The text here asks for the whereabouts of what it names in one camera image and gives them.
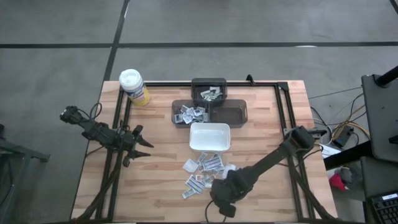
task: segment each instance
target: electronic device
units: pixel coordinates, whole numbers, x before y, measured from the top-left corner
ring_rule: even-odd
[[[398,223],[398,191],[370,198],[374,218],[380,224]]]
[[[344,126],[340,132],[337,133],[336,139],[332,142],[334,145],[342,148],[346,145],[348,140],[350,139],[351,135],[353,135],[354,128],[351,126]]]

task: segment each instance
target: white lid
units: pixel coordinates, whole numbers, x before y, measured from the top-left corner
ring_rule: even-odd
[[[120,73],[119,82],[124,90],[135,90],[142,85],[142,77],[137,70],[127,69]]]

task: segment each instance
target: red object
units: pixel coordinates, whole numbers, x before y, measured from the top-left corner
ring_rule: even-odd
[[[332,177],[330,177],[329,183],[332,187],[336,187],[340,190],[346,190],[339,174],[335,174]]]

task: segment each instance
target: yellow label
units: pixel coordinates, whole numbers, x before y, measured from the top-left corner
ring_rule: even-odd
[[[136,97],[133,97],[133,95],[129,95],[131,103],[133,103],[135,106],[144,106],[149,102],[150,96],[146,86],[143,86],[142,92],[143,94]]]

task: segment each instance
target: plastic bin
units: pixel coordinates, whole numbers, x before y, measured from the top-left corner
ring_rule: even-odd
[[[229,126],[216,123],[193,123],[189,146],[201,152],[225,152],[231,146]]]
[[[216,99],[207,101],[200,93],[210,90],[210,87],[219,87],[222,95]],[[191,97],[195,104],[206,106],[211,103],[214,106],[221,105],[227,97],[227,86],[225,78],[194,78],[191,82]]]
[[[244,100],[224,100],[220,106],[210,107],[212,123],[226,123],[231,128],[240,128],[248,121],[248,107]]]
[[[191,124],[186,124],[184,121],[181,123],[176,123],[175,122],[175,116],[176,114],[182,114],[181,109],[182,106],[187,106],[189,108],[196,108],[200,105],[194,104],[193,100],[174,100],[172,103],[172,115],[171,115],[171,120],[173,124],[178,127],[178,128],[189,128]],[[205,109],[205,112],[208,113],[208,120],[210,122],[210,113],[209,113],[209,107],[208,106],[201,106]]]

